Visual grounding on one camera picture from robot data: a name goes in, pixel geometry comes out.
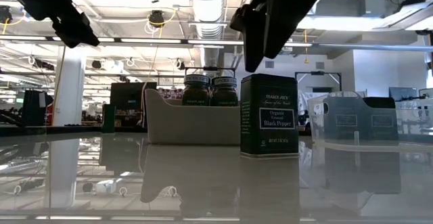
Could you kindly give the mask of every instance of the ceiling duct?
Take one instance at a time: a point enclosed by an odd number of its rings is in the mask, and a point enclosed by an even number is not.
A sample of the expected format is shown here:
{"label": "ceiling duct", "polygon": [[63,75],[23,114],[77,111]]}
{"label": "ceiling duct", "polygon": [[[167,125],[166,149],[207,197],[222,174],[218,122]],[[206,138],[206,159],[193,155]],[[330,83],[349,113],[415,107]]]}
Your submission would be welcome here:
{"label": "ceiling duct", "polygon": [[[198,22],[221,22],[223,19],[224,0],[193,0],[195,19]],[[218,24],[197,25],[199,39],[219,40],[222,38],[223,27]],[[219,49],[200,48],[202,66],[218,66]]]}

